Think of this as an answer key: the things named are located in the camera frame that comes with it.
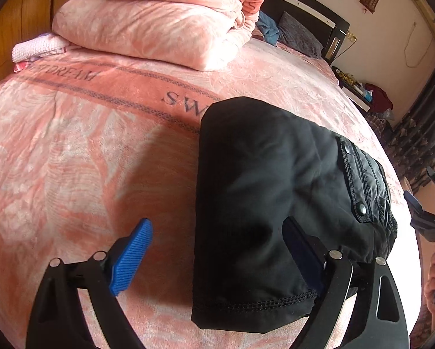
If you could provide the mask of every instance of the metal screw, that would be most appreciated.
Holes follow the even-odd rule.
[[[384,258],[378,256],[376,257],[376,263],[377,265],[384,266],[387,262],[384,260]]]
[[[60,264],[61,264],[61,259],[57,257],[49,261],[49,266],[52,268],[57,268]]]
[[[342,252],[340,251],[330,251],[329,256],[332,257],[334,260],[341,260],[342,259]]]
[[[96,261],[103,261],[106,258],[106,252],[104,251],[98,251],[93,255],[93,258]]]

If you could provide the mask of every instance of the white wall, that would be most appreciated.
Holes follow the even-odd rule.
[[[381,87],[394,104],[395,122],[398,122],[435,68],[435,42],[418,68],[405,65],[404,47],[413,22],[417,27],[407,49],[409,65],[416,64],[432,38],[423,17],[411,0],[380,0],[374,14],[365,14],[360,0],[318,1],[349,22],[350,30],[358,37],[354,46],[333,65],[359,81]],[[351,42],[345,40],[340,51],[349,45]]]

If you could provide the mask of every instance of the black jacket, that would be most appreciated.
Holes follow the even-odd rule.
[[[268,332],[309,315],[282,239],[294,216],[350,259],[387,258],[397,236],[382,166],[347,138],[260,100],[212,104],[200,129],[192,320]]]

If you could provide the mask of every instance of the bed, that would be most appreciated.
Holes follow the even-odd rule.
[[[316,64],[251,39],[215,72],[79,49],[0,82],[0,330],[15,348],[25,346],[49,260],[84,261],[144,216],[153,222],[153,243],[118,300],[147,348],[290,346],[306,318],[264,335],[200,330],[190,320],[200,118],[212,103],[243,95],[336,131],[383,165],[398,221],[388,263],[411,331],[421,269],[410,213],[377,137],[327,64],[348,23],[319,2],[297,1],[265,0],[262,10],[277,19],[290,9],[312,26],[325,44]],[[88,295],[81,300],[96,345],[107,348]],[[345,304],[331,348],[353,303]]]

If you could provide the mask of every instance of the curtain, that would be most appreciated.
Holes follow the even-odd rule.
[[[429,182],[426,167],[435,170],[435,70],[385,150],[398,177],[407,177],[414,193]]]

